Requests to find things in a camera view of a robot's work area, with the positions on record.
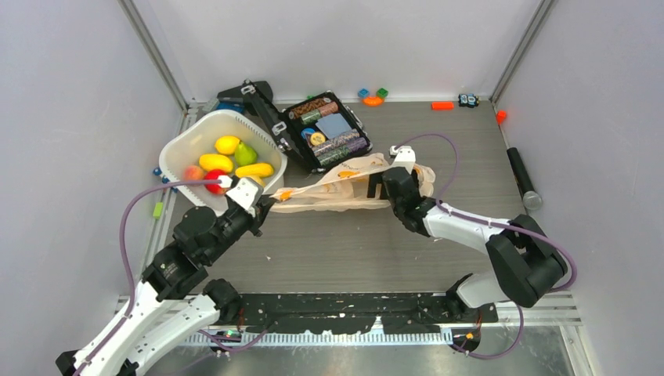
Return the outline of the translucent plastic bag banana print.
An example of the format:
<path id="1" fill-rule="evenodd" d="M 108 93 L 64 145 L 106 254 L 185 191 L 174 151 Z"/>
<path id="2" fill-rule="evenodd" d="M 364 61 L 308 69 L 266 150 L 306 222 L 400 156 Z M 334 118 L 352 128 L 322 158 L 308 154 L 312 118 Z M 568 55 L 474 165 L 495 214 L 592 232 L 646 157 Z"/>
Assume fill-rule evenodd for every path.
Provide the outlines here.
<path id="1" fill-rule="evenodd" d="M 380 175 L 392 166 L 382 153 L 347 160 L 324 175 L 317 183 L 299 188 L 283 187 L 272 198 L 271 211 L 280 214 L 297 212 L 345 212 L 374 210 L 390 206 L 388 199 L 370 194 L 370 176 Z"/>

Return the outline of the red fake apple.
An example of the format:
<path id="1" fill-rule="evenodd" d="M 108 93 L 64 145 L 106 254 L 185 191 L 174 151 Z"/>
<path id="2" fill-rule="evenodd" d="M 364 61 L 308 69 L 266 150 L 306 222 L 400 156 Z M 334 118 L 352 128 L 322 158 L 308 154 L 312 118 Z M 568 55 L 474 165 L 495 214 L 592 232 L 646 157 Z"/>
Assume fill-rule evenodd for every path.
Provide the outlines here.
<path id="1" fill-rule="evenodd" d="M 222 196 L 232 186 L 233 178 L 229 177 L 227 172 L 222 169 L 212 169 L 204 177 L 206 181 L 205 189 L 215 196 Z"/>

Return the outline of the green fake pear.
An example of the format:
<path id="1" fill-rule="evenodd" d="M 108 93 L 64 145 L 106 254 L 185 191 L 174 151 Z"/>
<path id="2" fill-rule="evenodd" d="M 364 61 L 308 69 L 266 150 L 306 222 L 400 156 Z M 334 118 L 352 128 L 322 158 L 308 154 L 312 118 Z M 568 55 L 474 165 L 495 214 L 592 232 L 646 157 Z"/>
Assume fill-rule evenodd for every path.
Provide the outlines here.
<path id="1" fill-rule="evenodd" d="M 237 167 L 252 165 L 258 161 L 257 152 L 245 142 L 238 143 L 233 156 Z"/>

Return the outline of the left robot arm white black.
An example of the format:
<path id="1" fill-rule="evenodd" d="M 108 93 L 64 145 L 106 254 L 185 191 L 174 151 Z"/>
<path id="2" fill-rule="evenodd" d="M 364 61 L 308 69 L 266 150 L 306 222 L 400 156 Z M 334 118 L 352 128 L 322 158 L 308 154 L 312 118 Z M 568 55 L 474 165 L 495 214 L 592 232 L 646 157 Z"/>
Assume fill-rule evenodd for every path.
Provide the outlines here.
<path id="1" fill-rule="evenodd" d="M 163 315 L 208 277 L 217 261 L 245 233 L 260 233 L 276 199 L 263 195 L 241 204 L 228 198 L 217 215 L 209 207 L 191 208 L 174 228 L 174 240 L 155 254 L 133 297 L 84 348 L 61 353 L 63 375 L 144 375 L 180 342 L 218 321 L 233 323 L 240 295 L 224 279 L 207 283 L 202 293 L 174 316 Z"/>

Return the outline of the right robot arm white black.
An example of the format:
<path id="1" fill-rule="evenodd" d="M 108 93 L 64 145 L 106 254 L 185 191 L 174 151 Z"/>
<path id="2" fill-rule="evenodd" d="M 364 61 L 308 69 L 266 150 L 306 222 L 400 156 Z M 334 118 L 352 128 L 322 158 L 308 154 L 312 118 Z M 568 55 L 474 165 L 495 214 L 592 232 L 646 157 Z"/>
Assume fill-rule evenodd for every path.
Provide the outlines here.
<path id="1" fill-rule="evenodd" d="M 461 277 L 446 291 L 447 311 L 454 320 L 467 321 L 478 308 L 496 302 L 531 308 L 560 289 L 559 281 L 571 283 L 576 278 L 566 252 L 528 215 L 507 220 L 461 211 L 422 195 L 415 175 L 403 167 L 372 174 L 367 195 L 389 201 L 409 231 L 451 240 L 488 256 L 490 271 Z"/>

